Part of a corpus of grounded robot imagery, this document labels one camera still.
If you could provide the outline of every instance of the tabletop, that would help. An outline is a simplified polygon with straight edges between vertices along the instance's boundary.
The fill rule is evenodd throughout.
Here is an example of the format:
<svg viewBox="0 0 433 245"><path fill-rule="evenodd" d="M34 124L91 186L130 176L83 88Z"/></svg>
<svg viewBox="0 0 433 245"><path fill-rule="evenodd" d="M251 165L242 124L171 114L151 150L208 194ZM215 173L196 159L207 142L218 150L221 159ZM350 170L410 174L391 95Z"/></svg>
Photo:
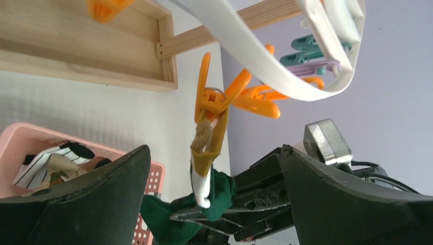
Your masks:
<svg viewBox="0 0 433 245"><path fill-rule="evenodd" d="M200 26L167 0L175 35ZM189 146L201 59L212 52L207 85L223 89L221 51L213 43L176 56L179 88L159 93L0 71L0 132L24 121L122 151L147 144L165 166L164 201L191 193ZM230 174L227 135L215 169Z"/></svg>

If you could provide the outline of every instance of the lavender wall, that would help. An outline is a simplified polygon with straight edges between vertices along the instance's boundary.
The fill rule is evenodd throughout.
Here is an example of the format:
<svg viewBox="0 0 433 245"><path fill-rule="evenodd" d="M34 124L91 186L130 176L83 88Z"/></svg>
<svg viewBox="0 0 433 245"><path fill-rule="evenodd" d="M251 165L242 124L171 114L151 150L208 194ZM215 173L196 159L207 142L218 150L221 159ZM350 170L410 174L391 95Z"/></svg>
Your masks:
<svg viewBox="0 0 433 245"><path fill-rule="evenodd" d="M236 8L252 4L232 1ZM367 1L367 18L355 77L340 95L318 101L280 101L277 120L231 109L228 141L232 174L283 143L302 139L307 123L332 118L355 160L382 165L389 175L433 195L433 1ZM293 53L293 39L310 34L293 18L256 30L275 56ZM224 84L242 66L222 48ZM294 230L274 238L298 244Z"/></svg>

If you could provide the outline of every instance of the wooden box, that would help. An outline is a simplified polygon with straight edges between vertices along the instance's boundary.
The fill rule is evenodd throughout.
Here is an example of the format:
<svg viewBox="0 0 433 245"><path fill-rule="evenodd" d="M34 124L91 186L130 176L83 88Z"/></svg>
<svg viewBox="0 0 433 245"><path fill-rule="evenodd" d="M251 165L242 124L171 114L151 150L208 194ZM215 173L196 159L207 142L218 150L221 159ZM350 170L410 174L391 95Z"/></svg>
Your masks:
<svg viewBox="0 0 433 245"><path fill-rule="evenodd" d="M173 37L171 12L136 0L107 24L85 0L1 0L0 69L154 91L177 89L174 56L155 45Z"/></svg>

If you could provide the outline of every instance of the white plastic frame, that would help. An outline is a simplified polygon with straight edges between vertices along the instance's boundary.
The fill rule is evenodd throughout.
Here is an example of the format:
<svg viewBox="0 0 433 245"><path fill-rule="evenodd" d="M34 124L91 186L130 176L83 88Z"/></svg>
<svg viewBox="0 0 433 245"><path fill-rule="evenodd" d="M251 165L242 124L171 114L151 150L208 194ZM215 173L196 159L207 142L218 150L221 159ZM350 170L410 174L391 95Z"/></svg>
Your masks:
<svg viewBox="0 0 433 245"><path fill-rule="evenodd" d="M325 58L336 59L341 70L334 82L317 89L293 75L268 53L226 0L184 0L188 9L206 26L220 44L260 81L276 91L301 101L317 101L343 92L353 78L360 43L346 54L319 0L296 0ZM354 19L362 37L365 0L358 0L364 12Z"/></svg>

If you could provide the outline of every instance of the pink container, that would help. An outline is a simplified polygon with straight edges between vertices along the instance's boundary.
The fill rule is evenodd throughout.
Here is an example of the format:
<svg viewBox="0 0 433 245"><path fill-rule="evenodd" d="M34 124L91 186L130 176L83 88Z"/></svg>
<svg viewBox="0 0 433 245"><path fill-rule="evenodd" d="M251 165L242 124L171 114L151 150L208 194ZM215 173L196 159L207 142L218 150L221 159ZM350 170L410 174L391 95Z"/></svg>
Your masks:
<svg viewBox="0 0 433 245"><path fill-rule="evenodd" d="M92 170L103 158L112 161L123 156L125 152L111 149L83 139L44 129L27 123L16 123L7 127L0 136L0 198L22 195L27 192L12 185L12 181L26 155L36 155L50 147L61 145L67 141L80 143L91 149L96 157L83 165L86 170ZM161 163L152 161L145 194L159 196L165 177L165 168ZM141 215L137 218L133 244L151 245L152 234L147 229Z"/></svg>

